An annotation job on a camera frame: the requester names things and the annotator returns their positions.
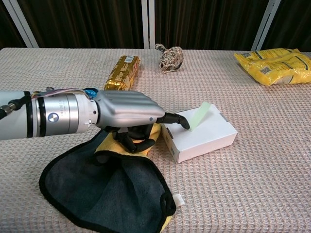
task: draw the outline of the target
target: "white box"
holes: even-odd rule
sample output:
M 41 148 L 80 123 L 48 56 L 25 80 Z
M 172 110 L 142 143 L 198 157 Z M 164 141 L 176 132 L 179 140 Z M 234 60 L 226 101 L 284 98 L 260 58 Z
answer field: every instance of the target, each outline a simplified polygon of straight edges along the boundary
M 197 109 L 178 114 L 189 121 Z M 161 126 L 165 143 L 177 163 L 229 146 L 238 133 L 214 104 L 192 132 L 177 123 Z

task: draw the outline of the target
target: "gold package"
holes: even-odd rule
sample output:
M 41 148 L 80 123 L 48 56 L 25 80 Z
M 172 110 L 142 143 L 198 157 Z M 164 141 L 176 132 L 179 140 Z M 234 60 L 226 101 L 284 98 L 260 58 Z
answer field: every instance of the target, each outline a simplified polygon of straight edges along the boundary
M 137 56 L 121 56 L 104 86 L 104 90 L 131 90 L 137 75 L 140 59 Z

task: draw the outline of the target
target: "curtain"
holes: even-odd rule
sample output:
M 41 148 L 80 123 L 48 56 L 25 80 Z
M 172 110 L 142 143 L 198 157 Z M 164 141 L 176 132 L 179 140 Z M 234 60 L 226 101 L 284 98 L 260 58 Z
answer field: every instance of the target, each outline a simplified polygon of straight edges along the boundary
M 155 0 L 155 42 L 167 48 L 251 50 L 269 0 Z
M 262 49 L 311 51 L 311 1 L 282 0 Z
M 18 0 L 41 48 L 143 48 L 140 0 Z
M 3 1 L 0 1 L 0 31 L 0 50 L 5 47 L 26 47 Z

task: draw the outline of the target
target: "white waffle tablecloth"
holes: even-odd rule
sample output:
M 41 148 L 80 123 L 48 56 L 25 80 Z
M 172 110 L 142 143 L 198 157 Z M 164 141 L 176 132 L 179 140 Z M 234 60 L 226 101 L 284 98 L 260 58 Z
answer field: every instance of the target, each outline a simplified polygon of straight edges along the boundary
M 165 232 L 311 232 L 311 84 L 260 85 L 233 53 L 185 50 L 181 69 L 161 74 L 155 50 L 2 49 L 0 89 L 102 89 L 121 55 L 137 55 L 134 90 L 168 112 L 214 103 L 238 131 L 232 146 L 181 164 L 158 139 L 149 156 L 185 201 Z M 38 180 L 97 131 L 0 142 L 0 232 L 89 232 L 44 199 Z

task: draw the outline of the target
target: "robotic arm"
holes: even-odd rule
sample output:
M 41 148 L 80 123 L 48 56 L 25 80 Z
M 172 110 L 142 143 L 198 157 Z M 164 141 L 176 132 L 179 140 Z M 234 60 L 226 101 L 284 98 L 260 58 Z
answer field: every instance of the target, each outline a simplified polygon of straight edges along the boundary
M 96 125 L 135 153 L 155 143 L 149 139 L 154 123 L 178 123 L 189 129 L 183 116 L 166 113 L 140 92 L 92 91 L 90 97 L 88 90 L 92 91 L 0 91 L 0 140 L 83 133 Z

